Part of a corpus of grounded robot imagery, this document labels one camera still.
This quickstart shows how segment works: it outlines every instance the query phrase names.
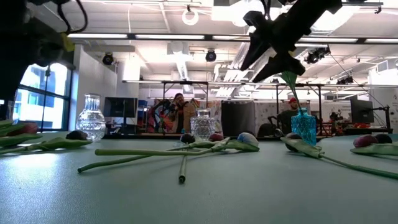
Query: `table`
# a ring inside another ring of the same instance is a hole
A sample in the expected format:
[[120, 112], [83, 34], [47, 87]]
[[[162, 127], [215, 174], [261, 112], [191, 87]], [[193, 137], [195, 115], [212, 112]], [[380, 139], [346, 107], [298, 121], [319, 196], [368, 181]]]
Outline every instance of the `table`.
[[[45, 139], [65, 133], [46, 134]], [[398, 159], [354, 155], [354, 136], [318, 143], [326, 155], [398, 172]], [[151, 157], [78, 174], [80, 166], [120, 158], [97, 148], [167, 149], [174, 140], [102, 140], [83, 149], [0, 157], [0, 223], [395, 223], [398, 181], [287, 151]]]

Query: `tulip stem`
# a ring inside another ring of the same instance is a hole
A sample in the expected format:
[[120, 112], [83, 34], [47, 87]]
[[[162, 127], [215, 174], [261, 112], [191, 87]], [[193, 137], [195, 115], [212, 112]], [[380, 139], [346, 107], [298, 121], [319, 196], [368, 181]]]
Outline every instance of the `tulip stem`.
[[178, 176], [178, 181], [180, 182], [180, 184], [185, 183], [185, 180], [187, 179], [185, 177], [186, 172], [187, 172], [187, 156], [183, 156], [180, 167], [180, 175]]
[[[189, 148], [189, 146], [178, 147], [178, 148], [169, 149], [169, 150], [166, 150], [166, 151], [178, 151], [178, 150], [187, 149], [187, 148]], [[77, 171], [80, 173], [80, 172], [84, 172], [86, 170], [93, 169], [93, 168], [96, 168], [96, 167], [122, 164], [122, 163], [125, 163], [125, 162], [132, 162], [132, 161], [136, 161], [138, 159], [147, 158], [147, 157], [150, 157], [150, 156], [151, 155], [141, 155], [141, 156], [134, 156], [134, 157], [125, 158], [125, 159], [116, 159], [116, 160], [111, 160], [111, 161], [95, 162], [95, 163], [92, 163], [92, 164], [88, 164], [88, 165], [79, 167], [77, 169]]]
[[15, 152], [22, 152], [28, 150], [27, 147], [18, 147], [15, 149], [2, 149], [0, 150], [0, 155], [7, 154], [7, 153], [15, 153]]
[[206, 149], [199, 152], [173, 152], [173, 151], [153, 151], [153, 150], [114, 150], [114, 149], [97, 149], [97, 156], [126, 156], [126, 155], [144, 155], [144, 156], [200, 156], [213, 149]]
[[345, 167], [353, 169], [353, 170], [366, 172], [368, 174], [375, 174], [375, 175], [379, 175], [379, 176], [382, 176], [382, 177], [389, 177], [389, 178], [393, 178], [393, 179], [398, 179], [398, 174], [394, 173], [394, 172], [388, 172], [388, 171], [377, 170], [377, 169], [372, 169], [372, 168], [368, 168], [368, 167], [352, 165], [352, 164], [349, 164], [349, 163], [346, 163], [346, 162], [341, 162], [341, 161], [338, 161], [336, 159], [332, 159], [332, 158], [327, 157], [327, 156], [325, 156], [323, 154], [319, 154], [319, 156], [321, 158], [327, 159], [329, 161], [335, 162], [335, 163], [337, 163], [339, 165], [345, 166]]

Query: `blue glass vase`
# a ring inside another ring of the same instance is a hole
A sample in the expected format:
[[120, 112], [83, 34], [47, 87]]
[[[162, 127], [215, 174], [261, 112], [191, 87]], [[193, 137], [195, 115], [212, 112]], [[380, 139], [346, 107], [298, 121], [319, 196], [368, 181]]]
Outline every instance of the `blue glass vase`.
[[298, 114], [292, 117], [292, 131], [309, 145], [317, 144], [317, 122], [314, 116], [308, 115], [306, 108], [301, 108]]

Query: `cap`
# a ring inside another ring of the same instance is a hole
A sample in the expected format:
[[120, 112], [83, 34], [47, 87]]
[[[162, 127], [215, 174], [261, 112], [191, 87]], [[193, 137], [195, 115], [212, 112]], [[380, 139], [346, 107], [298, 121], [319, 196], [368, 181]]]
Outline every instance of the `cap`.
[[289, 103], [293, 103], [293, 102], [297, 102], [296, 98], [291, 98], [291, 99], [289, 100]]

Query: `small vase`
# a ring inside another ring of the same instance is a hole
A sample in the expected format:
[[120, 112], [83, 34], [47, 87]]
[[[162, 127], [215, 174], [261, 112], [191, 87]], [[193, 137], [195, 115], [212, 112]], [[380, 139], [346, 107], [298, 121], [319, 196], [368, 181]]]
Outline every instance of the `small vase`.
[[292, 117], [292, 132], [303, 138], [311, 146], [317, 144], [317, 123], [315, 117], [308, 115], [306, 108], [301, 108], [296, 116]]
[[99, 141], [105, 135], [105, 118], [100, 110], [101, 97], [89, 93], [85, 98], [85, 109], [79, 114], [76, 129], [86, 133], [87, 140]]
[[191, 118], [191, 132], [194, 136], [207, 140], [216, 131], [216, 119], [209, 117], [209, 109], [197, 110], [197, 117]]

